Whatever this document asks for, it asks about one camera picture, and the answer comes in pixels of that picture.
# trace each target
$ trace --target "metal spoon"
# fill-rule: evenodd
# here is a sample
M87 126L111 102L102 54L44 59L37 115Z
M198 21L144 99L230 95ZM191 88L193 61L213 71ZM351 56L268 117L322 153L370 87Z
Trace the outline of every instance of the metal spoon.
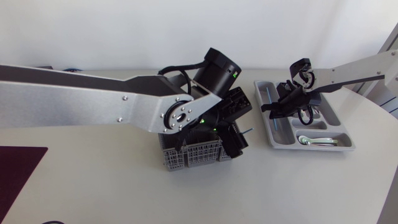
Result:
M301 144L311 145L311 144L337 144L336 139L332 138L308 138L306 136L299 136L298 141Z

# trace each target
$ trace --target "white tabletop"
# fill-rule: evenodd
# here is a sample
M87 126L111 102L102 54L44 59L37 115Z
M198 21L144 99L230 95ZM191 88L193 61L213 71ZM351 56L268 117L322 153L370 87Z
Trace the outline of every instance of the white tabletop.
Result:
M253 81L288 78L244 70L235 85L254 107L238 119L254 128L249 147L175 172L157 134L129 125L0 129L2 146L49 148L3 223L376 223L398 165L398 121L343 88L326 98L355 151L271 149Z

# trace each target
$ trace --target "dark red mat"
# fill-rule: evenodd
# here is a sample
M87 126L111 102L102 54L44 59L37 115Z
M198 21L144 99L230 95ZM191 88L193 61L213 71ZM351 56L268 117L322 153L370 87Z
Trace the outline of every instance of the dark red mat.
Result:
M0 146L0 223L46 152L46 147Z

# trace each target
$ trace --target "robotic arm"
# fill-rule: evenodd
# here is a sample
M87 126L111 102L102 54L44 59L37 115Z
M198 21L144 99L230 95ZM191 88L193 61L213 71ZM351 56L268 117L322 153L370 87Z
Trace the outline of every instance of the robotic arm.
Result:
M262 105L261 110L270 110L270 119L298 112L301 122L308 125L312 123L312 106L321 103L320 93L331 93L343 85L384 78L386 86L398 95L398 83L391 81L398 78L398 51L390 50L331 69L312 69L310 59L303 58L290 66L290 75L292 81L277 86L278 102ZM307 123L302 120L300 110L308 110Z
M185 71L198 68L191 86ZM163 76L171 71L182 74ZM180 133L176 150L191 130L214 131L227 154L237 157L248 144L234 121L251 110L240 88L229 90L240 73L215 49L202 63L129 80L0 65L0 128L124 123ZM184 84L188 93L181 89Z

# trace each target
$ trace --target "gray cutlery tray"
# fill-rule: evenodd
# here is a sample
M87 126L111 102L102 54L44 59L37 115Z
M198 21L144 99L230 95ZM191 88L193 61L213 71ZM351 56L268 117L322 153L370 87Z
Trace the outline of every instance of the gray cutlery tray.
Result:
M267 87L271 96L272 102L277 102L279 99L276 86L280 82L255 81L256 99L261 105L269 104L269 97ZM322 102L315 109L319 113L313 114L313 123L306 126L303 125L296 113L292 117L276 119L277 130L275 130L273 119L269 119L270 111L265 111L262 114L264 124L267 130L267 137L270 145L275 149L304 149L304 150L319 150L319 151L353 151L355 149L354 142L351 140L346 128L340 122L337 114L327 102L326 98L321 94ZM308 121L308 116L302 113L303 119ZM299 143L299 136L306 136L309 138L333 138L337 139L337 146L319 146L319 145L303 145Z

